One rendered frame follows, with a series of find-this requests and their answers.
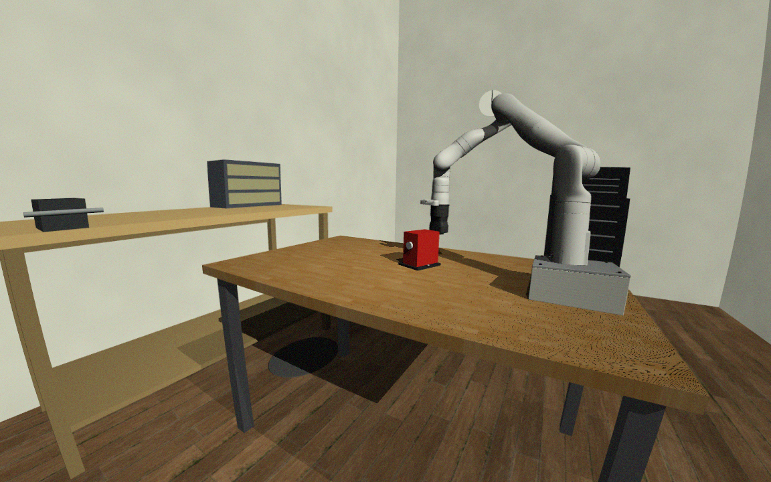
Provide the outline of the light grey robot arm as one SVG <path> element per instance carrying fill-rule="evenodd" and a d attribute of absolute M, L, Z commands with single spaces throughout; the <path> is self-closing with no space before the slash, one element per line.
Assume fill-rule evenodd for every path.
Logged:
<path fill-rule="evenodd" d="M 570 138 L 553 123 L 524 106 L 512 94 L 504 92 L 496 95 L 491 109 L 495 114 L 495 122 L 487 127 L 463 133 L 452 145 L 434 157 L 432 192 L 449 192 L 452 164 L 484 140 L 512 125 L 527 144 L 555 157 L 551 262 L 588 265 L 591 194 L 582 186 L 582 180 L 596 176 L 600 170 L 600 157 L 597 152 Z"/>

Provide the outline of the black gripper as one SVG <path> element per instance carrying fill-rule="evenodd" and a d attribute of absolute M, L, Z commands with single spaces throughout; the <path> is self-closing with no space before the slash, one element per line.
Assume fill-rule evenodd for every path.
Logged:
<path fill-rule="evenodd" d="M 420 200 L 420 204 L 431 205 L 430 231 L 438 231 L 440 235 L 448 233 L 449 200 L 448 192 L 432 192 L 431 200 Z"/>

